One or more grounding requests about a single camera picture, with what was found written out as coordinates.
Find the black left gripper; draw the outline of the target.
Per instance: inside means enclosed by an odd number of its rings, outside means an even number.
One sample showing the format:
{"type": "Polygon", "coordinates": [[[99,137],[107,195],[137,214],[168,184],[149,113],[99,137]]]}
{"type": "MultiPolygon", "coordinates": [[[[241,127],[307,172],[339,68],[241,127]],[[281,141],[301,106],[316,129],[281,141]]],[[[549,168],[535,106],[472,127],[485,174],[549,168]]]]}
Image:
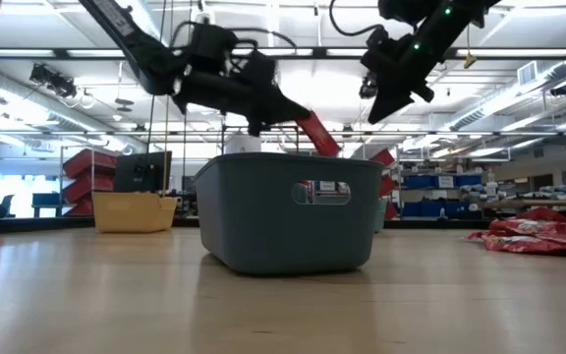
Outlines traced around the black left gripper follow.
{"type": "Polygon", "coordinates": [[[244,72],[229,76],[194,71],[173,79],[172,100],[182,114],[199,105],[251,120],[248,133],[259,137],[264,125],[307,119],[311,112],[280,90],[257,93],[259,83],[244,72]]]}

